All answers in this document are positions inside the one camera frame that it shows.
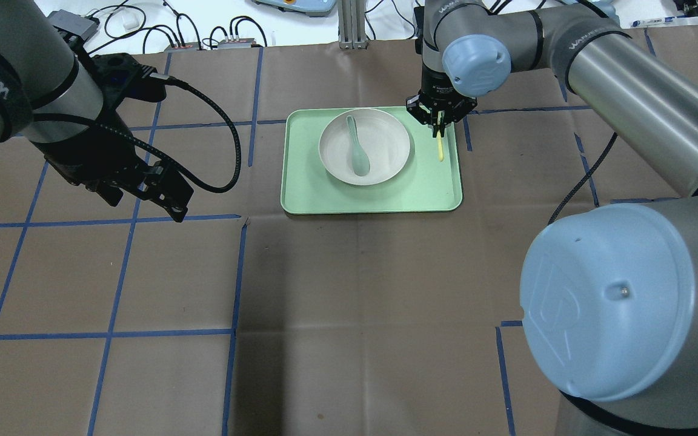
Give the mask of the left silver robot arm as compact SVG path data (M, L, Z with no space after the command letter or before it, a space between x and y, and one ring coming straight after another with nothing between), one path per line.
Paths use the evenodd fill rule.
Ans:
M0 143L22 134L68 183L110 206L130 193L182 221L192 187L172 159L139 157L117 113L128 97L164 100L166 76L126 53L91 57L81 45L35 2L0 1Z

